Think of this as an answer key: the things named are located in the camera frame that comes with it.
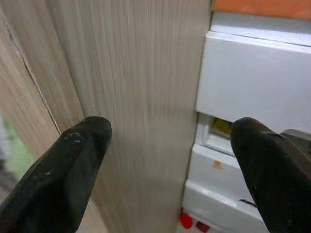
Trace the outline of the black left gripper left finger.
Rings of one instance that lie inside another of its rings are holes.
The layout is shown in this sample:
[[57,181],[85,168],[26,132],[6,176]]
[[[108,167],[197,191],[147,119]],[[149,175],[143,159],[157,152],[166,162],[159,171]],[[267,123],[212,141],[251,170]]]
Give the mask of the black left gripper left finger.
[[1,232],[76,232],[111,137],[111,123],[101,116],[64,131],[1,204]]

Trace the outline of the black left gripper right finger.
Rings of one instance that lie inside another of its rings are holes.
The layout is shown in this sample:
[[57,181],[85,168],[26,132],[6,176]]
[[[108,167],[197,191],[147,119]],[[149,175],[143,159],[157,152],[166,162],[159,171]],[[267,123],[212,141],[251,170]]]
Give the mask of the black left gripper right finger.
[[311,138],[244,117],[231,125],[230,143],[268,231],[309,233]]

